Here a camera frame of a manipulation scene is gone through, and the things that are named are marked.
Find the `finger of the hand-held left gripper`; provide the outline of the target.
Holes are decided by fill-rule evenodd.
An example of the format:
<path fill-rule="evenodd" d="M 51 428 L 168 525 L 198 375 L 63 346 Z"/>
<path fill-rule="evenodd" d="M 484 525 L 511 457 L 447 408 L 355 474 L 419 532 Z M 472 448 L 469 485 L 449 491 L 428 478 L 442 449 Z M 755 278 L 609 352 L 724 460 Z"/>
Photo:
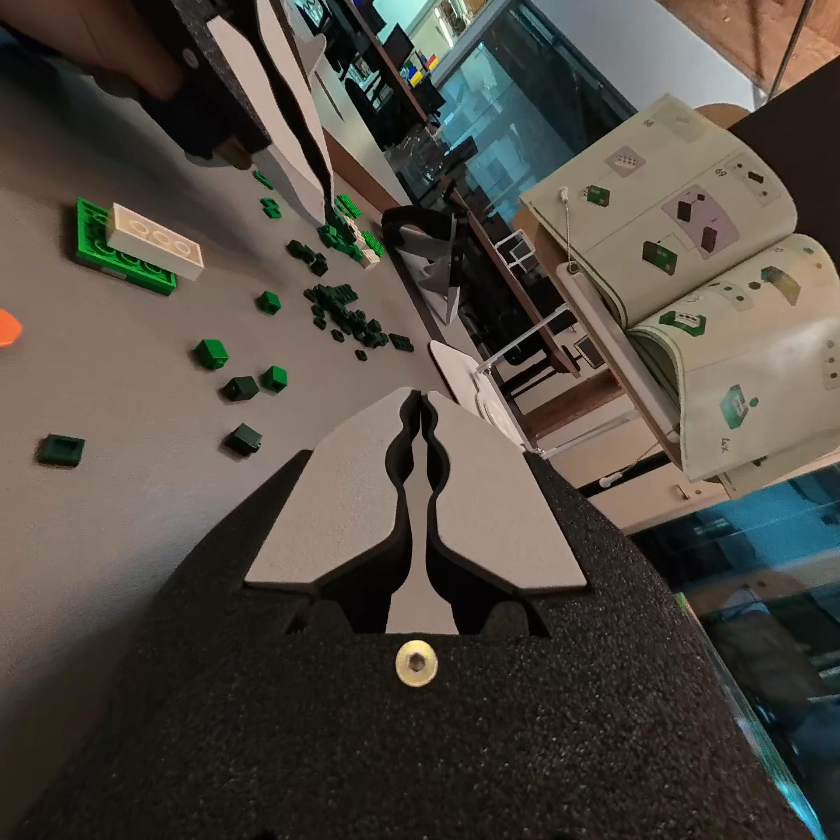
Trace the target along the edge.
<path fill-rule="evenodd" d="M 333 167 L 301 54 L 302 42 L 290 20 L 290 8 L 287 2 L 258 1 L 256 15 L 262 44 L 280 77 L 280 92 L 275 94 L 277 105 L 324 198 L 333 199 Z"/>
<path fill-rule="evenodd" d="M 208 27 L 267 134 L 266 147 L 252 153 L 257 168 L 301 218 L 310 225 L 323 225 L 323 189 L 306 162 L 299 141 L 281 116 L 255 48 L 220 16 L 213 18 Z"/>

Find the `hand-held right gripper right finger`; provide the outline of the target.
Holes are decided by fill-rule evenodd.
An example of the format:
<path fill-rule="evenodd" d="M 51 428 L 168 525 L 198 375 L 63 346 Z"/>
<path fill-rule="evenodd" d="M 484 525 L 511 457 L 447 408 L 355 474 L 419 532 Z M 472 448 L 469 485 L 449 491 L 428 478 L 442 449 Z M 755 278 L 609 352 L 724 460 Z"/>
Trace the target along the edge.
<path fill-rule="evenodd" d="M 438 392 L 422 397 L 428 579 L 446 601 L 555 595 L 585 574 L 522 448 Z"/>

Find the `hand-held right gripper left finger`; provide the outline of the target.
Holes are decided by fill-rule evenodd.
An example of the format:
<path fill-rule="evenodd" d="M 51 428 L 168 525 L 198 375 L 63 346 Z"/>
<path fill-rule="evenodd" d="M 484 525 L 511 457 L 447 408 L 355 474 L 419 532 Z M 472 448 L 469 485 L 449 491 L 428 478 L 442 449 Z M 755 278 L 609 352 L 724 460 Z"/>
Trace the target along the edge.
<path fill-rule="evenodd" d="M 255 560 L 251 587 L 390 598 L 412 561 L 405 480 L 421 393 L 399 387 L 346 419 L 312 451 Z"/>

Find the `small dark green lego piece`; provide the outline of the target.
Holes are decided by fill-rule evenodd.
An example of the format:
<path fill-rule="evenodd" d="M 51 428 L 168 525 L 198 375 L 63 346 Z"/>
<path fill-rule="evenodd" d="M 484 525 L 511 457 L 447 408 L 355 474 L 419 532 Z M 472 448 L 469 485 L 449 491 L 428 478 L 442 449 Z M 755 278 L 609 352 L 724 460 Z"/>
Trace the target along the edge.
<path fill-rule="evenodd" d="M 78 467 L 86 443 L 81 437 L 49 434 L 40 442 L 36 460 L 43 466 Z"/>

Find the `pile of bright green lego pieces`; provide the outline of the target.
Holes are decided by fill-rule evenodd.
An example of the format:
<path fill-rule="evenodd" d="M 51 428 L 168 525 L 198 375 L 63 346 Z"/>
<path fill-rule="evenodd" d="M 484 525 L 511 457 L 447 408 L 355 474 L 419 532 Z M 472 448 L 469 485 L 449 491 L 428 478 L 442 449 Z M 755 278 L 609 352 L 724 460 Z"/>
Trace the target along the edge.
<path fill-rule="evenodd" d="M 325 219 L 318 236 L 326 247 L 339 251 L 366 269 L 381 262 L 385 248 L 372 231 L 363 229 L 362 212 L 347 193 L 333 198 Z"/>

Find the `green lego base, tan brick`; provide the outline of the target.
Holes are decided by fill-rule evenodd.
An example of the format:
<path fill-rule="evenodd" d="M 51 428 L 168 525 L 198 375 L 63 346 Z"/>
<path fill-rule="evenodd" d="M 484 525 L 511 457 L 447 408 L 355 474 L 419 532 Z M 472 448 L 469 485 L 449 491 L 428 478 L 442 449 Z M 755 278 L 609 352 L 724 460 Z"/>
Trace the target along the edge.
<path fill-rule="evenodd" d="M 164 297 L 178 280 L 196 280 L 204 271 L 198 243 L 126 206 L 79 197 L 75 211 L 75 257 L 85 266 Z"/>

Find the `scattered dark green lego pieces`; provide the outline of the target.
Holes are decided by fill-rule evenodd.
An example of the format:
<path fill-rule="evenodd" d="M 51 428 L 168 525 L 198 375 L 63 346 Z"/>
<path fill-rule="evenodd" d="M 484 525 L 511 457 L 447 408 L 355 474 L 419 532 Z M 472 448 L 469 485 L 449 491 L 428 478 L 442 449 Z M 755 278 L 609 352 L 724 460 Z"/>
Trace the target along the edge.
<path fill-rule="evenodd" d="M 277 189 L 259 170 L 252 171 L 257 182 L 277 192 Z M 260 199 L 261 209 L 269 219 L 280 219 L 279 205 L 273 197 L 264 196 Z M 287 243 L 288 255 L 299 260 L 310 272 L 318 278 L 324 277 L 329 270 L 327 256 L 321 251 L 315 251 L 297 239 Z M 363 310 L 351 309 L 349 305 L 359 297 L 349 283 L 330 286 L 318 283 L 303 290 L 303 296 L 311 303 L 313 324 L 320 330 L 326 330 L 328 319 L 335 325 L 330 334 L 339 342 L 345 336 L 351 336 L 366 349 L 373 350 L 390 344 L 395 350 L 413 353 L 415 348 L 412 341 L 404 335 L 385 332 L 379 320 L 368 319 Z"/>

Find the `lego instruction booklet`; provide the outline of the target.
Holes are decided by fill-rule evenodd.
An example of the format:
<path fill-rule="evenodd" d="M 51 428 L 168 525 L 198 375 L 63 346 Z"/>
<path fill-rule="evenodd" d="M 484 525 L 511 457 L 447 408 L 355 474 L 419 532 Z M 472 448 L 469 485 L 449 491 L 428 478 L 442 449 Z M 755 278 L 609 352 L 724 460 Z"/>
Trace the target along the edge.
<path fill-rule="evenodd" d="M 679 409 L 689 480 L 744 497 L 838 450 L 837 268 L 747 144 L 667 93 L 520 201 Z"/>

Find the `person's left hand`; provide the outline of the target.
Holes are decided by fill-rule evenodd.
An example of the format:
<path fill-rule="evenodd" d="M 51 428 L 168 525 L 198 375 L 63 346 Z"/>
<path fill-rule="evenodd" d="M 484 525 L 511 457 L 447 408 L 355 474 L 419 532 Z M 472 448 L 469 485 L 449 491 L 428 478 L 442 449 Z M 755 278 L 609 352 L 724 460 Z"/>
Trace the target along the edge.
<path fill-rule="evenodd" d="M 48 2 L 38 39 L 82 64 L 115 71 L 153 98 L 173 99 L 183 72 L 131 2 Z"/>

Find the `white round-cornered base plate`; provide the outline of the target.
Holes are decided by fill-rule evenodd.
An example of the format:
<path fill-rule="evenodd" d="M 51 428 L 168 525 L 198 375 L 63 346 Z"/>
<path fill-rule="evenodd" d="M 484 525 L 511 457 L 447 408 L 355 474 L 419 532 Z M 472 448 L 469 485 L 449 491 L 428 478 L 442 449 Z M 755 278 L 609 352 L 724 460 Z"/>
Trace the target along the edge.
<path fill-rule="evenodd" d="M 557 267 L 560 293 L 604 360 L 609 372 L 593 375 L 561 395 L 560 404 L 548 404 L 539 411 L 516 421 L 494 382 L 491 370 L 503 356 L 499 352 L 486 362 L 472 357 L 444 343 L 432 341 L 429 351 L 442 373 L 456 402 L 486 420 L 522 449 L 551 459 L 583 443 L 605 434 L 620 425 L 643 418 L 657 444 L 679 468 L 682 458 L 679 446 L 679 409 L 667 398 L 648 368 L 635 352 L 620 325 L 608 311 L 599 294 L 592 274 L 577 260 L 580 270 L 572 274 L 570 265 Z M 543 450 L 539 439 L 574 423 L 599 406 L 618 396 L 627 395 L 633 409 L 607 422 L 572 437 L 561 446 Z"/>

